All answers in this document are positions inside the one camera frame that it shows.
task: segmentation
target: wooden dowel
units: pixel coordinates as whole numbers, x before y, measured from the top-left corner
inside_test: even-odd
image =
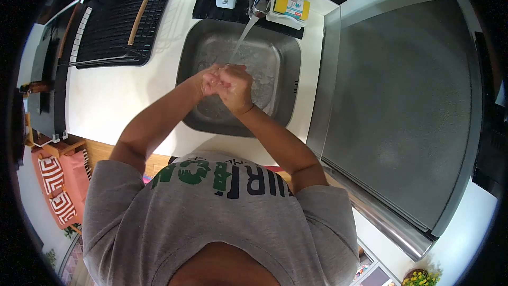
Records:
[[[79,235],[83,235],[83,233],[81,233],[81,230],[77,229],[75,226],[73,225],[69,225],[71,227],[71,229],[73,229],[74,231],[78,232]]]
[[[127,44],[130,46],[132,46],[134,43],[134,38],[136,37],[136,32],[138,31],[139,22],[141,21],[141,17],[145,12],[146,4],[148,3],[148,1],[149,0],[143,0],[143,3],[141,3],[141,7],[139,7],[138,15],[136,16],[136,20],[134,21],[134,24],[130,31],[129,41],[127,42]]]
[[[67,22],[67,28],[65,29],[65,33],[63,34],[61,43],[60,43],[60,52],[58,53],[58,58],[60,59],[62,57],[62,54],[64,53],[64,44],[65,40],[67,39],[67,33],[69,32],[69,28],[71,27],[71,23],[74,19],[74,16],[76,15],[76,11],[81,7],[81,3],[76,3],[76,6],[74,6],[74,10],[72,11],[71,18],[69,19],[69,22]]]

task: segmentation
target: yellow sponge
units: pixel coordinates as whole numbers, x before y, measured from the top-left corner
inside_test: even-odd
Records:
[[[276,0],[273,11],[300,20],[309,17],[310,2],[307,0]]]

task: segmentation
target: sink basin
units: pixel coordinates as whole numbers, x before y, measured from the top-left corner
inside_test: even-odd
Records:
[[[204,19],[189,31],[182,50],[176,84],[213,63],[228,63],[245,25]],[[252,101],[287,126],[293,114],[301,52],[295,38],[254,26],[238,49],[233,63],[244,64],[252,75]],[[254,137],[217,95],[204,98],[183,119],[192,129]]]

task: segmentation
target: black mat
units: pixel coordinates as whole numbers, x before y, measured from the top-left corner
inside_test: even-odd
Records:
[[[91,61],[125,55],[130,31],[142,2],[143,0],[119,0],[112,5],[94,8],[83,31],[76,61]],[[144,65],[150,58],[159,20],[167,2],[168,0],[149,0],[132,47],[138,55],[134,61],[103,61],[76,67],[80,69],[99,66]]]
[[[248,11],[249,0],[237,0],[234,9],[219,8],[215,5],[215,0],[196,0],[192,17],[195,19],[214,19],[222,21],[237,22],[246,25],[249,22]],[[301,39],[305,27],[300,30],[281,25],[275,22],[267,21],[261,18],[256,22],[256,26],[273,30],[279,33],[287,34],[291,37]]]

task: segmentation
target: running water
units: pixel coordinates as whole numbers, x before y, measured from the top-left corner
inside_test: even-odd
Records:
[[[242,44],[243,40],[245,39],[245,36],[249,33],[251,28],[254,26],[254,24],[259,20],[258,17],[252,15],[251,20],[249,20],[249,23],[245,26],[245,29],[243,30],[242,35],[240,36],[240,39],[238,40],[238,43],[236,44],[235,49],[233,50],[233,54],[231,55],[231,58],[229,59],[228,63],[233,63],[233,58],[235,57],[236,53],[238,52],[238,48],[240,48],[240,45]]]

